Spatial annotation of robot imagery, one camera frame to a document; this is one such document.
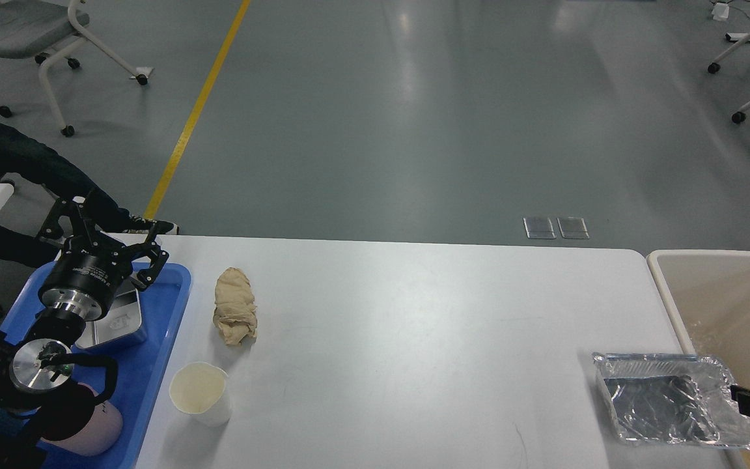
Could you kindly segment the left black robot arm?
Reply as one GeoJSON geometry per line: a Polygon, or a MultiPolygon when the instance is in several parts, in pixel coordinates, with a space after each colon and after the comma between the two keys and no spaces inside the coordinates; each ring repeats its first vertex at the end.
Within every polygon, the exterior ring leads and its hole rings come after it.
{"type": "Polygon", "coordinates": [[[67,217],[72,234],[38,290],[44,308],[18,343],[0,331],[0,409],[23,421],[15,434],[0,431],[0,468],[42,466],[41,439],[79,433],[114,395],[116,359],[72,348],[87,323],[106,317],[123,282],[145,291],[169,258],[157,243],[164,222],[151,220],[142,242],[123,244],[98,228],[89,207],[87,199],[55,202],[44,229],[60,231],[67,217]]]}

